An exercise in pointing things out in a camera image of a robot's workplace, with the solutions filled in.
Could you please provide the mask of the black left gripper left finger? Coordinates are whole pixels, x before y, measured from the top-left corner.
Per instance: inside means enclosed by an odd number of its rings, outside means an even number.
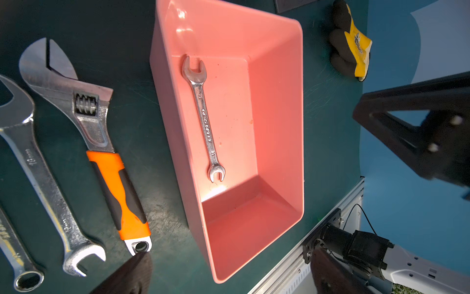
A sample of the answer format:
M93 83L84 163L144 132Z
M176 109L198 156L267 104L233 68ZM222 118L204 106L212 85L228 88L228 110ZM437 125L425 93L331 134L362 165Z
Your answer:
M152 272L151 254L137 253L91 291L91 294L147 294Z

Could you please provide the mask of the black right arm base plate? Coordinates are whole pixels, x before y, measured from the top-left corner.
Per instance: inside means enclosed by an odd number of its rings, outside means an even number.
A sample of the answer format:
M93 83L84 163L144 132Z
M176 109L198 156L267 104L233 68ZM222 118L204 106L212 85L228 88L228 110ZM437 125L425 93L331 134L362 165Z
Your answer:
M312 256L315 248L315 241L322 240L324 232L329 227L340 228L341 225L341 212L340 208L336 208L333 212L329 213L319 224L317 224L313 231L307 235L302 242L302 254L305 260Z

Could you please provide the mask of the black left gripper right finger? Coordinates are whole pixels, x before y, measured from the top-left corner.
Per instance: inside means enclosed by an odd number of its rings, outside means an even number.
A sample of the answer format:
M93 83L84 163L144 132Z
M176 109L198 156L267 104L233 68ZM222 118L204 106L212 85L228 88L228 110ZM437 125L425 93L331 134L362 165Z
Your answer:
M318 294L372 294L324 249L312 252L310 268Z

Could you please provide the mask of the large silver combination wrench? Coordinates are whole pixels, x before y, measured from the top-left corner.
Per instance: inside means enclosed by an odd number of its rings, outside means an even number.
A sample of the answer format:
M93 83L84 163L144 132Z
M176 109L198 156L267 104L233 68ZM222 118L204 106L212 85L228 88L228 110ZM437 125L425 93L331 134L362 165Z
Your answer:
M86 277L80 262L91 255L105 262L105 249L84 235L40 152L34 135L33 99L10 78L2 75L1 82L12 94L12 99L1 105L1 137L15 154L62 239L62 269L71 276Z

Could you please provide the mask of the orange handled adjustable wrench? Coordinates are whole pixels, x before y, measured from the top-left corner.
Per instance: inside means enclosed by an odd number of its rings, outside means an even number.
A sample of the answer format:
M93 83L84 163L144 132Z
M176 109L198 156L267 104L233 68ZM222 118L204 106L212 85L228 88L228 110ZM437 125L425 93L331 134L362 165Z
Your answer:
M124 163L111 143L107 115L113 89L78 79L60 46L42 38L19 60L24 82L54 105L78 129L121 240L132 255L153 246L146 214Z

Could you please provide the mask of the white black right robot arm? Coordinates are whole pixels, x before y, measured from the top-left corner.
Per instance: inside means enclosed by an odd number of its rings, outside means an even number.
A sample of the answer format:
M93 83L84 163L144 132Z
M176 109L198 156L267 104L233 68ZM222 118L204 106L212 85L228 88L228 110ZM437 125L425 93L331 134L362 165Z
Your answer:
M353 118L420 177L470 183L468 72L364 94ZM349 233L332 216L303 242L320 294L369 294L376 277L429 294L467 294L467 275L441 267L377 235Z

